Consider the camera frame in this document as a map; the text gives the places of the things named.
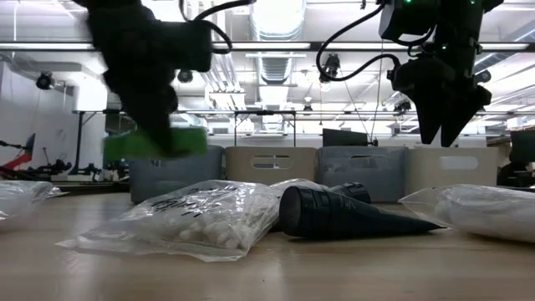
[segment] metal frame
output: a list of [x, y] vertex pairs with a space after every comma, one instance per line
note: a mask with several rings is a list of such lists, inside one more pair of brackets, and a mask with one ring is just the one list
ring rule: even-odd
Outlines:
[[[323, 41], [234, 41], [232, 52], [318, 52]], [[213, 42], [214, 48], [226, 48], [224, 42]], [[535, 53], [535, 43], [480, 42], [483, 53]], [[378, 42], [332, 42], [328, 51], [406, 53], [407, 47], [396, 43]], [[96, 52], [89, 41], [85, 42], [19, 42], [0, 41], [0, 51], [24, 52]]]
[[256, 115], [256, 116], [273, 116], [273, 115], [292, 115], [293, 116], [293, 147], [297, 146], [297, 114], [292, 110], [237, 110], [234, 111], [234, 146], [237, 146], [237, 123], [238, 115]]

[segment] cable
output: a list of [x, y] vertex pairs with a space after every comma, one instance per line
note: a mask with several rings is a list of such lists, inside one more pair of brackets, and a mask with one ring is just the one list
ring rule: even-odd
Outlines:
[[[342, 76], [344, 76], [344, 73], [342, 72], [342, 68], [340, 68], [340, 74], [342, 74]], [[360, 117], [360, 112], [359, 110], [357, 109], [357, 105], [354, 103], [353, 101], [353, 96], [351, 95], [351, 92], [349, 91], [349, 86], [348, 86], [348, 82], [347, 81], [344, 81], [344, 84], [345, 84], [345, 89], [348, 91], [348, 94], [349, 94], [349, 98], [351, 99], [351, 103], [353, 104], [353, 107], [354, 107], [354, 111], [357, 112], [357, 116], [359, 117], [360, 119], [360, 123], [362, 124], [362, 127], [364, 127], [364, 132], [366, 132], [366, 135], [369, 137], [369, 139], [371, 140], [371, 135], [369, 135], [368, 133], [368, 129], [366, 128], [366, 124], [364, 123], [364, 120], [362, 120], [362, 117]]]
[[347, 79], [353, 78], [355, 75], [357, 75], [360, 72], [362, 72], [362, 70], [368, 68], [375, 61], [377, 61], [379, 59], [385, 59], [385, 58], [392, 59], [392, 61], [394, 62], [394, 65], [396, 67], [400, 65], [400, 60], [397, 57], [395, 57], [395, 55], [393, 55], [393, 54], [381, 54], [381, 55], [378, 55], [378, 56], [372, 58], [371, 60], [369, 60], [368, 62], [366, 62], [362, 66], [360, 66], [360, 68], [356, 69], [352, 74], [349, 74], [349, 75], [341, 77], [341, 78], [335, 78], [335, 77], [330, 76], [321, 67], [321, 56], [324, 53], [324, 51], [327, 48], [327, 46], [329, 46], [329, 44], [331, 44], [336, 38], [338, 38], [342, 34], [348, 32], [350, 29], [353, 29], [357, 25], [360, 25], [361, 23], [363, 23], [365, 21], [368, 21], [371, 18], [375, 17], [378, 13], [381, 12], [381, 10], [383, 10], [383, 8], [385, 8], [385, 4], [381, 3], [379, 5], [379, 7], [376, 8], [373, 12], [368, 13], [367, 15], [365, 15], [362, 18], [358, 19], [357, 21], [351, 23], [350, 25], [340, 29], [338, 32], [336, 32], [330, 38], [328, 38], [327, 41], [325, 41], [325, 43], [323, 45], [321, 45], [321, 47], [319, 48], [318, 54], [316, 55], [316, 68], [318, 68], [318, 71], [322, 76], [324, 76], [329, 81], [334, 81], [334, 82], [345, 81]]
[[228, 48], [227, 49], [213, 49], [212, 52], [214, 54], [229, 54], [232, 51], [231, 39], [216, 24], [203, 20], [203, 19], [210, 16], [213, 13], [218, 13], [220, 11], [223, 11], [229, 8], [237, 8], [237, 7], [241, 7], [245, 5], [251, 5], [251, 4], [254, 4], [256, 1], [257, 0], [238, 0], [238, 1], [232, 1], [229, 3], [223, 3], [212, 8], [208, 8], [206, 11], [199, 13], [199, 15], [193, 18], [193, 20], [190, 20], [186, 16], [186, 13], [184, 11], [184, 0], [179, 0], [178, 6], [181, 11], [182, 17], [184, 18], [186, 22], [203, 22], [208, 28], [210, 28], [211, 30], [219, 34], [219, 36], [223, 39], [223, 41], [225, 41]]
[[412, 54], [412, 45], [407, 47], [407, 55], [409, 55], [409, 58], [417, 58], [418, 54]]
[[436, 28], [436, 25], [433, 25], [433, 27], [429, 29], [429, 31], [425, 34], [425, 36], [418, 38], [414, 41], [402, 41], [400, 39], [393, 39], [392, 42], [397, 43], [401, 46], [406, 46], [406, 47], [411, 47], [411, 48], [414, 46], [419, 46], [425, 43], [425, 41], [427, 41], [431, 37], [431, 35], [435, 32], [435, 28]]
[[[381, 53], [384, 51], [384, 40], [381, 40]], [[381, 60], [379, 65], [379, 75], [381, 75], [381, 72], [383, 71], [383, 61]], [[379, 109], [379, 97], [381, 93], [381, 78], [382, 76], [379, 76], [379, 80], [377, 80], [377, 104], [375, 105], [375, 112], [374, 112], [374, 122], [371, 126], [371, 134], [370, 134], [370, 142], [373, 142], [373, 136], [374, 136], [374, 130], [375, 130], [375, 121], [377, 120], [377, 110]]]

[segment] plastic bag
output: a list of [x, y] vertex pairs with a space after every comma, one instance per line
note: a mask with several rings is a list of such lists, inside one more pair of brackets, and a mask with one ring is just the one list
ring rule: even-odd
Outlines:
[[247, 255], [278, 215], [282, 192], [263, 184], [203, 181], [151, 198], [75, 239], [74, 249], [187, 254], [206, 262]]
[[0, 181], [0, 231], [22, 227], [39, 203], [61, 193], [43, 181]]
[[400, 202], [421, 218], [457, 230], [535, 242], [535, 194], [487, 186], [426, 188]]
[[292, 180], [287, 180], [287, 181], [281, 181], [279, 183], [275, 183], [271, 185], [270, 187], [278, 189], [279, 191], [281, 191], [281, 195], [282, 195], [283, 192], [291, 186], [306, 187], [310, 189], [328, 189], [325, 185], [314, 183], [310, 180], [305, 180], [305, 179], [292, 179]]

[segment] plastic bin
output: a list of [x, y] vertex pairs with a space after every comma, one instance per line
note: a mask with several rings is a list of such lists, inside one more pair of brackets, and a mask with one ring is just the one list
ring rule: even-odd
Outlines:
[[177, 160], [130, 161], [130, 199], [139, 204], [200, 181], [219, 180], [222, 175], [224, 149], [209, 145], [203, 156], [188, 156]]
[[314, 180], [317, 150], [311, 147], [227, 147], [227, 179], [272, 185]]
[[407, 152], [406, 147], [322, 147], [317, 181], [325, 186], [358, 182], [372, 202], [397, 202], [405, 196]]
[[495, 186], [498, 149], [421, 148], [409, 151], [407, 193], [453, 184]]

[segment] white wall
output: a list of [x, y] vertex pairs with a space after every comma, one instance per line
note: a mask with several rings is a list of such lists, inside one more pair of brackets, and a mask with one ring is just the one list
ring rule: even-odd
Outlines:
[[[64, 159], [74, 164], [78, 116], [72, 113], [75, 98], [56, 90], [42, 91], [35, 82], [0, 64], [0, 140], [24, 145], [36, 133], [33, 160], [24, 167], [46, 165], [43, 148], [51, 162]], [[83, 129], [80, 167], [89, 162], [102, 166], [101, 140], [104, 116], [96, 115]], [[0, 148], [0, 164], [18, 154], [13, 148]]]

